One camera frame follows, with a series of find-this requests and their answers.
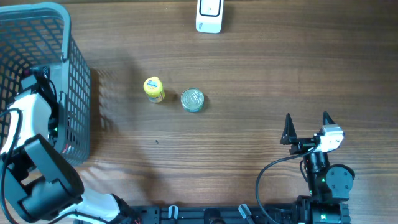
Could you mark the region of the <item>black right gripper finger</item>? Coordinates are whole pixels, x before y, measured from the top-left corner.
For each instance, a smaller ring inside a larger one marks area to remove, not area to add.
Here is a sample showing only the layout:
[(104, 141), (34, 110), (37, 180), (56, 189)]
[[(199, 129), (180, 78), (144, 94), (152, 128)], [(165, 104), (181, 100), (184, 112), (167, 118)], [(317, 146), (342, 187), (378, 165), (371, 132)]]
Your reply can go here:
[(294, 124), (289, 113), (286, 114), (285, 117), (285, 126), (280, 139), (281, 145), (291, 145), (297, 144), (298, 138), (297, 133), (295, 132)]
[(323, 112), (323, 125), (335, 125), (336, 123), (332, 120), (327, 111)]

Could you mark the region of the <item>silver tin can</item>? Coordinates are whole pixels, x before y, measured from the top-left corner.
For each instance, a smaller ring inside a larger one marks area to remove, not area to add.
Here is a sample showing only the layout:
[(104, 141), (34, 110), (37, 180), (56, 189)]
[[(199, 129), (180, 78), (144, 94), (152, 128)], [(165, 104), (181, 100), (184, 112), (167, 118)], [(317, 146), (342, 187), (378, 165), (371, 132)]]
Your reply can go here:
[(203, 108), (205, 96), (201, 90), (189, 88), (181, 94), (180, 100), (184, 110), (190, 113), (196, 113)]

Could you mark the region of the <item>yellow capped bottle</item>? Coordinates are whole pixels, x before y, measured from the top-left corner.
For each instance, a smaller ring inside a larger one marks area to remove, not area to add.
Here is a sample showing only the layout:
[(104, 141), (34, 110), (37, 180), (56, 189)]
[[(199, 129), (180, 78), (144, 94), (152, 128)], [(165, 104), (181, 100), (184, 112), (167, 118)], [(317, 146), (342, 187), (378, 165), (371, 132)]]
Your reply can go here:
[(148, 78), (143, 84), (143, 89), (153, 103), (160, 103), (165, 98), (163, 84), (158, 77)]

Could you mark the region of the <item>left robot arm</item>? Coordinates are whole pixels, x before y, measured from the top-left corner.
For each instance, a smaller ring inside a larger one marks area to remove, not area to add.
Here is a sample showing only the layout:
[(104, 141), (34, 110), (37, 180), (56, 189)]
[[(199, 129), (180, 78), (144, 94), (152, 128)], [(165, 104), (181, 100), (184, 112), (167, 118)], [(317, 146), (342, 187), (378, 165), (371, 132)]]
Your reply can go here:
[(114, 194), (86, 189), (77, 171), (48, 142), (57, 114), (56, 88), (46, 72), (24, 72), (23, 91), (5, 115), (13, 133), (1, 149), (1, 208), (26, 222), (140, 223), (140, 215)]

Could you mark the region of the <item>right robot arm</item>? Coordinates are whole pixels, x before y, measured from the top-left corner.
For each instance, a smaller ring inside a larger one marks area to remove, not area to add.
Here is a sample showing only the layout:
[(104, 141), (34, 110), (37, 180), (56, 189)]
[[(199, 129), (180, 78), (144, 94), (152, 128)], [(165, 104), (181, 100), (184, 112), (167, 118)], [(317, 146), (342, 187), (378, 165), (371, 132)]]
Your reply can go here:
[(292, 223), (349, 223), (349, 192), (355, 173), (343, 164), (331, 165), (328, 153), (337, 150), (345, 133), (327, 112), (323, 113), (323, 126), (309, 138), (298, 138), (292, 118), (285, 118), (282, 145), (289, 145), (291, 156), (303, 159), (302, 174), (307, 178), (309, 196), (299, 196), (292, 204)]

